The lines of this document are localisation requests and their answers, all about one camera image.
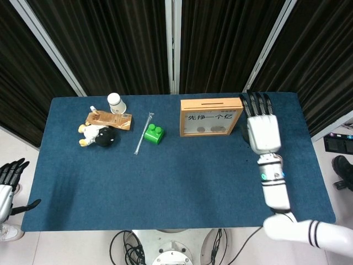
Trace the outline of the left black-fingered silver robot hand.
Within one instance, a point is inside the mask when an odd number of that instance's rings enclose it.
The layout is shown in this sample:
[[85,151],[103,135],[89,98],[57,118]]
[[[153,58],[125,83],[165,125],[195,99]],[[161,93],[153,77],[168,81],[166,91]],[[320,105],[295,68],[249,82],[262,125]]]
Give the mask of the left black-fingered silver robot hand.
[[15,190],[29,163],[29,161],[25,161],[25,158],[21,158],[1,166],[1,224],[7,221],[10,216],[32,210],[41,203],[41,199],[37,199],[26,206],[13,207]]

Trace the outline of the right black-fingered silver robot hand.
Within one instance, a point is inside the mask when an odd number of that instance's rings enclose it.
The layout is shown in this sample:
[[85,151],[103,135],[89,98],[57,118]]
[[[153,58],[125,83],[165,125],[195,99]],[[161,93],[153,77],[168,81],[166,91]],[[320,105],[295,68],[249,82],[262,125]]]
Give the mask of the right black-fingered silver robot hand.
[[247,118],[247,137],[250,147],[257,155],[277,152],[281,139],[277,117],[268,94],[247,90],[240,95],[243,110]]

